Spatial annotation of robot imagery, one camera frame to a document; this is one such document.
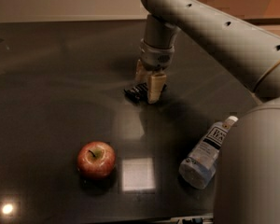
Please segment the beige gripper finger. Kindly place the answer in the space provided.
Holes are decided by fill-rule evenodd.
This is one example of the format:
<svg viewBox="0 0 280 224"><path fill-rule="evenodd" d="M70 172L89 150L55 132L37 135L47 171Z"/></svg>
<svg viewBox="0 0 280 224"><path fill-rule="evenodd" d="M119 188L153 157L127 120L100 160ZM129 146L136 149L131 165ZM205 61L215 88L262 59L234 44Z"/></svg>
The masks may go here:
<svg viewBox="0 0 280 224"><path fill-rule="evenodd" d="M150 104L155 104L159 101L166 78L166 74L162 71L153 72L147 77L147 100Z"/></svg>
<svg viewBox="0 0 280 224"><path fill-rule="evenodd" d="M144 83L147 81L147 77L151 74L150 71L146 70L140 60L137 61L135 71L135 81L137 83Z"/></svg>

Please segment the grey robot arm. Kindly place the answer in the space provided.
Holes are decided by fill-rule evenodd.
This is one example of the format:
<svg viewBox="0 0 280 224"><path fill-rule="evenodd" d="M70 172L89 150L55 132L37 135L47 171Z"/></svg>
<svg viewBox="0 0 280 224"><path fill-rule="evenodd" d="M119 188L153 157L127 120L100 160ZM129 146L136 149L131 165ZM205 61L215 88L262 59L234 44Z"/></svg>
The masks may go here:
<svg viewBox="0 0 280 224"><path fill-rule="evenodd" d="M280 224L280 36L197 0L141 0L148 11L136 80L159 100L175 36L189 35L261 103L220 151L214 224Z"/></svg>

